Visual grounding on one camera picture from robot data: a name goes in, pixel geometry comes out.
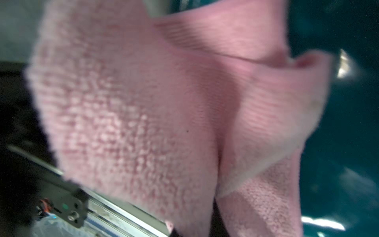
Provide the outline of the pink microfiber cloth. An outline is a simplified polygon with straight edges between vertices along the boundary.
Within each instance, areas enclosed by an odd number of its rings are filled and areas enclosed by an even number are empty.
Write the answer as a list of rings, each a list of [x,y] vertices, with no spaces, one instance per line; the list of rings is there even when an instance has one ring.
[[[300,157],[332,56],[292,59],[286,1],[151,19],[142,1],[50,1],[27,78],[67,179],[183,237],[300,237]]]

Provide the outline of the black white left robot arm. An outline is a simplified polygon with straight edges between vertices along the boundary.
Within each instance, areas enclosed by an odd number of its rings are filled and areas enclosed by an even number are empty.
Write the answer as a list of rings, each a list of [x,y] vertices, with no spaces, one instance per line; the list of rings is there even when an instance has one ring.
[[[7,146],[30,141],[41,149],[39,157],[56,160],[47,149],[37,112],[24,78],[25,64],[1,62],[1,236],[29,237],[37,215],[39,187],[27,163]]]

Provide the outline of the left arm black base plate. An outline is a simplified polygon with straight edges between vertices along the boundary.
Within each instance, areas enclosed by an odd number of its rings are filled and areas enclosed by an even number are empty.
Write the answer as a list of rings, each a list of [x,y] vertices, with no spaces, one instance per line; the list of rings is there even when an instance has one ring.
[[[78,185],[65,181],[63,172],[55,166],[17,146],[8,145],[6,150],[15,156],[15,162],[37,179],[39,201],[44,211],[54,214],[71,226],[84,226],[88,213],[89,195]]]

